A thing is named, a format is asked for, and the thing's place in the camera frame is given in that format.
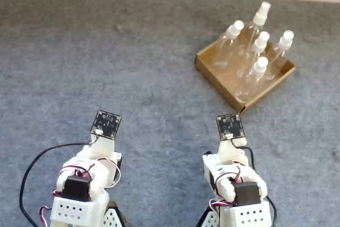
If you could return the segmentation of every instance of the white spray nozzle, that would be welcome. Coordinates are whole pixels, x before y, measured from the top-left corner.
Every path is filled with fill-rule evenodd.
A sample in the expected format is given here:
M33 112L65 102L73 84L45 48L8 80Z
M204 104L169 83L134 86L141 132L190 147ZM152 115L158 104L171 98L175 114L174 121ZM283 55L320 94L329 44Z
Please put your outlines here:
M254 69L259 73L264 73L267 69L268 59L266 57L259 57L254 64Z
M252 50L256 53L262 53L266 49L268 40L269 40L269 33L262 31L259 37L255 40Z
M278 42L278 47L282 50L288 50L292 46L294 38L294 33L291 30L286 30L283 32L283 35L280 38L280 41Z
M234 24L230 25L225 32L226 36L230 39L235 39L236 37L238 37L243 27L244 23L242 21L235 21Z
M253 22L256 25L263 26L265 24L270 7L271 7L270 3L265 1L262 2L260 9L257 11L253 19Z

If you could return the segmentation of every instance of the cardboard tray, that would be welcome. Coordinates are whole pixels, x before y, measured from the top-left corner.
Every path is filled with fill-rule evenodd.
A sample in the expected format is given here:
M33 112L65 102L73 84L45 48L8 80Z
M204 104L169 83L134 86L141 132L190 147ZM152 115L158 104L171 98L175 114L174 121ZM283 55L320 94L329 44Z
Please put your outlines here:
M210 81L210 83L219 91L219 93L233 106L233 108L239 113L245 111L246 109L253 106L257 101L259 101L265 94L270 92L272 89L277 87L281 82L283 82L290 74L295 70L295 65L291 61L286 61L282 67L280 74L277 78L262 83L259 91L254 95L254 97L242 104L236 100L233 95L233 91L237 87L237 79L235 77L235 69L221 70L212 65L211 58L216 52L216 43L213 42L199 53L197 53L195 58L196 68L205 76L205 78ZM268 42L266 51L271 48L271 43Z

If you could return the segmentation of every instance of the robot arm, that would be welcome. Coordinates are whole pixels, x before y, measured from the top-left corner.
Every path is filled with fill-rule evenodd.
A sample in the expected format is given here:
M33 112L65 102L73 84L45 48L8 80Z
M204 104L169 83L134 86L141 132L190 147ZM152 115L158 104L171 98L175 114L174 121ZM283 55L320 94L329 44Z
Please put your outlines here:
M121 176L122 154L114 152L120 121L118 115L98 111L91 128L91 143L65 162L59 172L50 227L126 226L105 190L115 186Z
M205 178L215 193L206 216L197 226L218 223L218 227L270 227L271 217L267 184L249 167L239 147L247 144L238 114L218 116L220 145L217 154L203 155Z

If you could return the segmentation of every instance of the clear plastic bottle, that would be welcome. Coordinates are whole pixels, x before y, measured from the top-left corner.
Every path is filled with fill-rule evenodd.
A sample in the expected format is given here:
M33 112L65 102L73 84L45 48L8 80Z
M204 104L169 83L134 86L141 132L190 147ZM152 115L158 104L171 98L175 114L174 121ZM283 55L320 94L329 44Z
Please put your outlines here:
M235 91L235 98L241 102L248 102L261 84L261 78L266 72L268 60L266 57L259 57L250 72L243 77Z
M258 58L263 55L267 42L269 40L269 33L262 31L259 37L255 40L251 47L251 50L245 55L244 61L241 67L237 70L236 75L239 79L253 67Z
M270 3L263 1L261 3L260 9L255 14L253 21L245 25L241 36L246 44L247 52L251 50L251 46L253 45L254 41L262 32L270 7Z
M244 27L242 21L235 21L226 32L219 38L216 44L216 55L213 58L213 65L225 68L229 60L234 56L233 50L239 45L238 35Z
M273 79L280 73L281 68L286 63L286 53L291 48L294 38L294 33L291 30L283 32L277 47L273 48L268 53L268 69L264 75L267 80Z

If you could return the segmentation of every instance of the gray carpet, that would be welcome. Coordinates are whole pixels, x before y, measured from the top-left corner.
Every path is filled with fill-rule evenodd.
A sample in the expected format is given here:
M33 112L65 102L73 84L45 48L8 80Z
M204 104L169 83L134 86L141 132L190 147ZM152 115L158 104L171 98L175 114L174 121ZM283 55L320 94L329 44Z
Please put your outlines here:
M215 116L234 112L193 65L195 53L261 0L0 0L1 226L42 149L89 141L101 108L121 114L123 179L110 191L133 226L195 226L213 193L201 155L218 148ZM338 226L339 4L271 1L276 39L295 32L297 70L243 114L277 226ZM58 170L79 147L33 168L24 204L40 224Z

